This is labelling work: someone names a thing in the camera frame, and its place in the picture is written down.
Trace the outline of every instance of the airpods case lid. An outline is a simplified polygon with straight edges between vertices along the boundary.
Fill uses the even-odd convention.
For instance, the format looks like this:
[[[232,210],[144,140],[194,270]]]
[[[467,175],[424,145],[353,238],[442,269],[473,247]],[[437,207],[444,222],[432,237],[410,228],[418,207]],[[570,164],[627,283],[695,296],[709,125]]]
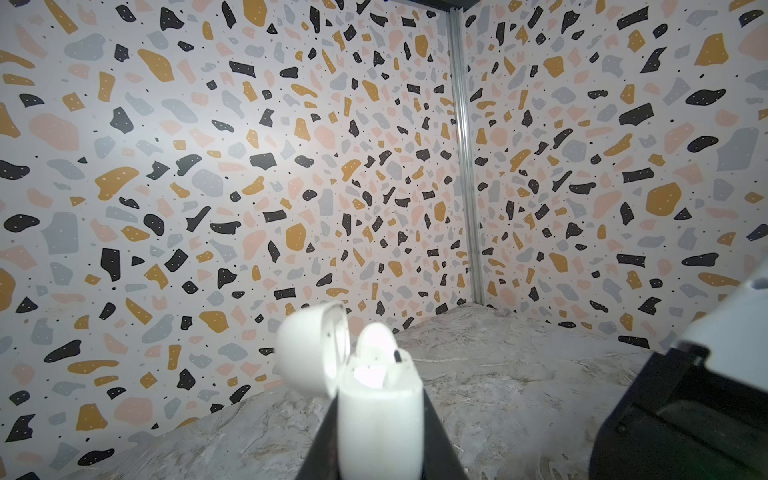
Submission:
[[[307,396],[334,398],[339,372],[349,358],[349,324],[341,302],[291,313],[277,330],[280,375]]]

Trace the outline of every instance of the metal corner post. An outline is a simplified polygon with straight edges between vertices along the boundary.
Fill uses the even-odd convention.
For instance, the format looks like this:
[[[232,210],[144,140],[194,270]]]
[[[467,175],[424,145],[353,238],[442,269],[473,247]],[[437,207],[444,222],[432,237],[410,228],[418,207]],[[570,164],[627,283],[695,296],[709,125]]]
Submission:
[[[480,261],[480,225],[477,220],[475,202],[475,175],[472,171],[472,129],[469,123],[469,101],[467,90],[467,61],[464,56],[462,39],[462,10],[451,8],[446,15],[448,25],[449,55],[451,62],[451,85],[456,115],[456,143],[458,147],[461,188],[464,197],[464,217],[467,257],[469,259],[469,281],[472,285],[472,301],[485,305]]]

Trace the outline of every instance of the terrazzo pattern wall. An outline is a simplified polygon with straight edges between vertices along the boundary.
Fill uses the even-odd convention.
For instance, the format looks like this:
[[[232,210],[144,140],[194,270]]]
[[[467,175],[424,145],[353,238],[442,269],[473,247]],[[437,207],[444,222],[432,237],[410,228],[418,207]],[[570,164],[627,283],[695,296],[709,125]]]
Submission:
[[[768,4],[465,13],[490,304],[669,348],[768,253]]]
[[[445,19],[393,2],[0,6],[0,478],[280,383],[273,337],[463,303]]]

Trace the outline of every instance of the gray marble surface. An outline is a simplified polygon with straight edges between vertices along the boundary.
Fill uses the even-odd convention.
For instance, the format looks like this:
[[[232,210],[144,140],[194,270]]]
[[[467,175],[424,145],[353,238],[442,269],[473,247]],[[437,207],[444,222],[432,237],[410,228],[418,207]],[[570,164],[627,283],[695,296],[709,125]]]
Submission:
[[[650,356],[469,304],[396,338],[473,479],[586,479],[601,423]],[[328,404],[279,387],[65,478],[293,478]]]

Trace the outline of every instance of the white device housing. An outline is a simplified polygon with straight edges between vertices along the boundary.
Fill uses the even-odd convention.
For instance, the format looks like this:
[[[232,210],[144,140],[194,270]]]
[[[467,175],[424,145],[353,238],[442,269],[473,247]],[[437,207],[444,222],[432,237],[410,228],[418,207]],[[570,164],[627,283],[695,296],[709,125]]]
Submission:
[[[411,356],[398,349],[383,323],[366,326],[356,351],[350,350],[341,302],[296,311],[277,331],[280,375],[305,395],[338,396],[342,478],[418,480],[424,458],[424,385]]]
[[[768,392],[768,260],[678,340],[705,346],[711,372]]]

